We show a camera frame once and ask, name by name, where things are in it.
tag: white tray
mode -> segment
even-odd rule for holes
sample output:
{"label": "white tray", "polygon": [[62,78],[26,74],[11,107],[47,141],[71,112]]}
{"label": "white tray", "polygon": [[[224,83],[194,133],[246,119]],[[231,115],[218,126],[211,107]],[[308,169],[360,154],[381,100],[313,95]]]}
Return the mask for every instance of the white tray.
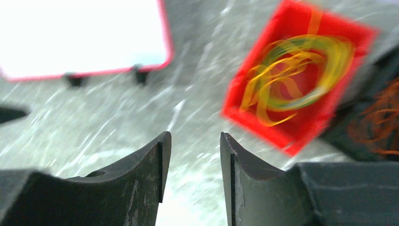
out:
{"label": "white tray", "polygon": [[8,81],[158,70],[172,59],[162,0],[0,0]]}

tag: gray marble table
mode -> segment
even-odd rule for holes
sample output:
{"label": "gray marble table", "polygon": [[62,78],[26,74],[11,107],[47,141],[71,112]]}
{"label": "gray marble table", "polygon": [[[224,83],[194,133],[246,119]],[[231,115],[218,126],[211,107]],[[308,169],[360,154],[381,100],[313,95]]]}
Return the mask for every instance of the gray marble table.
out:
{"label": "gray marble table", "polygon": [[[317,139],[290,159],[220,118],[226,87],[277,0],[165,1],[176,54],[169,67],[151,74],[147,87],[134,84],[126,74],[95,77],[78,90],[59,80],[0,80],[0,103],[32,109],[25,120],[0,128],[0,168],[85,176],[169,130],[173,153],[157,225],[225,226],[220,132],[231,133],[245,148],[282,169],[297,161],[348,160]],[[324,6],[383,30],[368,62],[399,40],[397,5],[325,0]],[[361,70],[351,91],[367,71]]]}

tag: orange wire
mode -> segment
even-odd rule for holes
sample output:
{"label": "orange wire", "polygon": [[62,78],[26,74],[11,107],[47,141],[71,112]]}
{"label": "orange wire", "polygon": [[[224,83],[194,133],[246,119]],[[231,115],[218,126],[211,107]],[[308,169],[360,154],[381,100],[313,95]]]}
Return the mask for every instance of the orange wire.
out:
{"label": "orange wire", "polygon": [[399,155],[399,78],[376,95],[377,101],[348,126],[348,134],[383,156]]}

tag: red box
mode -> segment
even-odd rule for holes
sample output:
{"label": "red box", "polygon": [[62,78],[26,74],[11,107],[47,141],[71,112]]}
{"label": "red box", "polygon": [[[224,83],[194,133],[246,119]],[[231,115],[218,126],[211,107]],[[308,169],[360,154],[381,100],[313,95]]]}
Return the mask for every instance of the red box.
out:
{"label": "red box", "polygon": [[[346,87],[351,82],[358,67],[363,63],[372,44],[378,35],[377,29],[371,28],[341,16],[324,12],[321,18],[319,35],[343,36],[348,38],[356,47],[354,59],[349,71],[339,83],[316,103],[299,109],[294,118],[273,127],[264,126],[252,111],[241,112],[239,106],[248,82],[246,74],[262,60],[262,50],[270,43],[303,35],[308,32],[313,9],[306,3],[294,0],[283,0],[264,28],[241,68],[229,84],[226,100],[222,109],[222,116],[228,118],[244,129],[249,130],[260,138],[272,142],[286,154],[294,156],[305,145],[316,138],[329,125],[335,109],[340,102]],[[316,83],[315,73],[305,73],[295,80],[301,89],[310,90]],[[268,113],[271,118],[284,118],[292,112]]]}

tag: red trim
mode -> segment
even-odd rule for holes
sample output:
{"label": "red trim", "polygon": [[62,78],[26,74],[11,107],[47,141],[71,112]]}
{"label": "red trim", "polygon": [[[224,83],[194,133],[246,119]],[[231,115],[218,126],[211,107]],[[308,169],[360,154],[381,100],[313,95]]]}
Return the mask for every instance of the red trim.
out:
{"label": "red trim", "polygon": [[[170,26],[168,22],[168,14],[166,11],[165,3],[163,0],[157,0],[158,2],[158,9],[160,10],[160,18],[161,18],[161,23],[162,23],[162,31],[163,31],[163,39],[166,45],[166,51],[167,51],[167,57],[165,62],[163,62],[160,65],[146,65],[143,66],[143,68],[140,69],[142,72],[148,72],[148,71],[157,71],[165,68],[168,66],[172,60],[173,60],[173,55],[174,55],[174,50],[173,50],[173,42],[172,42],[172,34],[170,32]],[[107,74],[116,74],[116,73],[124,73],[130,71],[132,68],[119,68],[119,69],[112,69],[112,70],[106,70],[106,71],[99,71],[99,72],[85,72],[85,73],[77,73],[76,77],[88,77],[88,76],[98,76],[98,75],[107,75]],[[8,78],[6,76],[3,76],[1,73],[1,68],[0,68],[0,77],[5,79],[8,82],[20,82],[20,81],[35,81],[35,80],[49,80],[49,79],[59,79],[63,76],[63,74],[57,74],[57,75],[42,75],[42,76],[34,76],[34,77],[24,77],[24,78]]]}

